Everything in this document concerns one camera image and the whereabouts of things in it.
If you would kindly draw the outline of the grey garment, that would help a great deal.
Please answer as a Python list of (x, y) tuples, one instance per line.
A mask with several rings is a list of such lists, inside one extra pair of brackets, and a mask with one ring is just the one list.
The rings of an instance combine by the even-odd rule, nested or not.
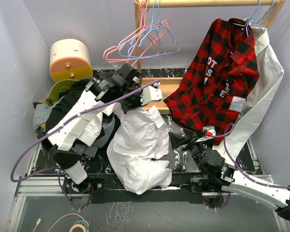
[[(64, 100), (52, 106), (37, 104), (33, 116), (33, 129), (36, 133), (46, 132), (58, 124), (73, 106)], [(98, 149), (104, 147), (116, 128), (114, 114), (100, 112), (75, 139), (73, 150), (79, 154), (95, 157)]]

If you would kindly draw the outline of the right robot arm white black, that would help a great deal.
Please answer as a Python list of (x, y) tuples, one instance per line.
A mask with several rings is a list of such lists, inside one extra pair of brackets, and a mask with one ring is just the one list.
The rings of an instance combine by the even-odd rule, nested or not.
[(217, 150), (205, 146), (211, 139), (217, 139), (213, 126), (206, 126), (202, 131), (184, 129), (182, 134), (169, 132), (172, 149), (189, 151), (201, 177), (191, 177), (189, 190), (201, 193), (233, 192), (248, 197), (273, 209), (279, 217), (290, 221), (290, 185), (276, 185), (253, 177), (243, 171), (234, 161), (227, 163)]

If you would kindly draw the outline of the aluminium frame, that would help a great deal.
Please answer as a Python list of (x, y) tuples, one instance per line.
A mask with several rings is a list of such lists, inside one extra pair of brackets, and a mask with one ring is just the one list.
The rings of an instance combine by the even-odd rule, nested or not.
[(15, 192), (16, 197), (25, 196), (56, 196), (66, 194), (69, 200), (73, 198), (63, 189), (63, 181), (66, 176), (38, 175), (25, 179), (18, 183)]

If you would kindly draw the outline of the black garment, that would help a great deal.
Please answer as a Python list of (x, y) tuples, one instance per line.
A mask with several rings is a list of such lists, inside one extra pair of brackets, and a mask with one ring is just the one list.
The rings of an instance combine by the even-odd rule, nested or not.
[[(82, 92), (88, 79), (76, 81), (71, 88), (60, 93), (60, 99), (55, 102), (54, 107), (46, 121), (46, 133), (50, 132), (73, 108)], [(109, 113), (111, 106), (95, 116), (86, 128), (75, 139), (74, 144), (104, 147), (113, 138), (120, 126), (120, 119), (114, 113)]]

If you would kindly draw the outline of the red black plaid shirt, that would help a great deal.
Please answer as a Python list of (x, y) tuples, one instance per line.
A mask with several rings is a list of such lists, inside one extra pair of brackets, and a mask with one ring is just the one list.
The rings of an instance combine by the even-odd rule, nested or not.
[(177, 90), (164, 99), (173, 120), (194, 131), (235, 123), (259, 80), (255, 38), (245, 21), (216, 19)]

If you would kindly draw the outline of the cream orange yellow cylinder container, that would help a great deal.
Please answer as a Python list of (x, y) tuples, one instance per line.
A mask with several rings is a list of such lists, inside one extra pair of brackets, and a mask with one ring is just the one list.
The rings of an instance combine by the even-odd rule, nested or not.
[(89, 51), (76, 39), (63, 39), (50, 48), (50, 76), (54, 82), (79, 80), (93, 76)]

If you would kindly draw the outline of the olive green basket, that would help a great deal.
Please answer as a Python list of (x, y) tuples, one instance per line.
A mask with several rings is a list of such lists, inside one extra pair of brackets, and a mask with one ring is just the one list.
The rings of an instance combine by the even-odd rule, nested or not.
[(44, 100), (33, 102), (33, 107), (36, 109), (37, 105), (45, 104), (47, 106), (53, 106), (55, 102), (57, 102), (60, 97), (62, 97), (67, 91), (69, 91), (74, 83), (78, 82), (78, 80), (67, 79), (62, 80), (53, 85), (48, 96)]

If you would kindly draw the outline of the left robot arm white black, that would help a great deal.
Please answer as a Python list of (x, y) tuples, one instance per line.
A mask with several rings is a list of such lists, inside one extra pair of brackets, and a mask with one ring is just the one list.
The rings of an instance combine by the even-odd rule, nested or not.
[(124, 114), (140, 108), (143, 104), (141, 81), (142, 74), (125, 63), (116, 72), (77, 81), (52, 110), (46, 131), (38, 137), (45, 137), (42, 145), (68, 174), (78, 192), (86, 192), (90, 181), (73, 145), (85, 140), (87, 146), (93, 143), (94, 134), (101, 132), (106, 110)]

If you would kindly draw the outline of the cream white hanging shirt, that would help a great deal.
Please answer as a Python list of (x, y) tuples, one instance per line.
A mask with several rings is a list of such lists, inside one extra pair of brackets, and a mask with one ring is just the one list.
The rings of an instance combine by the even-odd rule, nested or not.
[(227, 149), (233, 159), (237, 158), (249, 137), (259, 127), (284, 75), (284, 69), (270, 45), (267, 30), (259, 27), (251, 29), (260, 77), (248, 94), (234, 130), (226, 137)]

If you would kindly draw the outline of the wooden clothes rack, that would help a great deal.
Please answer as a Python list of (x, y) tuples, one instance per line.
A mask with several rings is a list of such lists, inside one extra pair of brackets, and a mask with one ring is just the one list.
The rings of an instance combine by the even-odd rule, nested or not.
[[(178, 7), (239, 7), (239, 6), (270, 6), (268, 14), (262, 23), (263, 27), (269, 29), (284, 5), (284, 0), (162, 0), (156, 3), (154, 0), (146, 0), (146, 7), (178, 8)], [(161, 114), (169, 114), (169, 109), (162, 102), (168, 94), (179, 86), (180, 77), (176, 78), (143, 78), (144, 87), (141, 99), (144, 100), (145, 109), (150, 109), (153, 105), (157, 107)]]

